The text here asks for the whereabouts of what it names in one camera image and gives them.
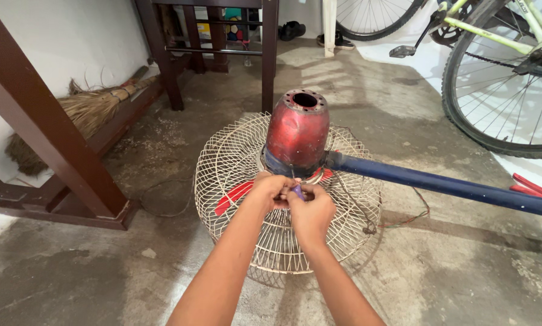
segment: screwdriver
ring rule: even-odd
[[[293,179],[295,179],[295,170],[293,169],[293,164],[289,164],[289,167],[291,167],[291,175],[293,175]],[[303,196],[303,191],[301,190],[300,184],[291,188],[291,191],[295,192],[302,201],[305,201],[305,197]]]

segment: hand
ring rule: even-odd
[[[335,204],[331,196],[318,184],[302,184],[301,189],[307,193],[305,203],[290,191],[287,201],[291,208],[291,226],[303,251],[317,246],[325,245],[327,229],[335,215]]]
[[[256,198],[257,201],[265,205],[267,213],[278,208],[288,208],[287,193],[300,182],[301,179],[298,177],[291,179],[279,174],[273,175],[266,171],[259,172],[253,183],[253,188],[245,200],[247,198]]]

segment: purple screwdriver handle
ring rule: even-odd
[[[301,190],[301,185],[297,185],[293,188],[291,188],[291,191],[295,192],[299,198],[301,198],[302,201],[305,201],[305,197],[303,196],[303,191]]]

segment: bicycle tire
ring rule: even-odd
[[[349,30],[348,28],[342,26],[339,21],[336,20],[336,29],[343,34],[344,37],[347,37],[354,41],[375,41],[379,40],[391,33],[397,31],[401,26],[404,26],[416,13],[416,11],[421,7],[421,4],[424,0],[414,0],[412,5],[407,9],[407,11],[393,24],[384,28],[381,32],[373,35],[360,35],[354,34],[354,31]]]
[[[475,9],[476,15],[474,15],[475,17],[470,21],[470,24],[473,26],[484,26],[508,2],[484,0]],[[515,144],[485,135],[480,130],[474,128],[458,109],[455,81],[460,66],[459,63],[475,35],[467,31],[463,32],[448,56],[442,78],[442,107],[444,113],[458,129],[491,152],[514,157],[542,159],[542,145]]]

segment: person's left hand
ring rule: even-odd
[[[257,174],[253,188],[245,198],[255,198],[265,205],[267,212],[278,208],[288,208],[287,194],[291,188],[301,182],[300,178],[291,179],[283,175],[273,175],[263,171]]]

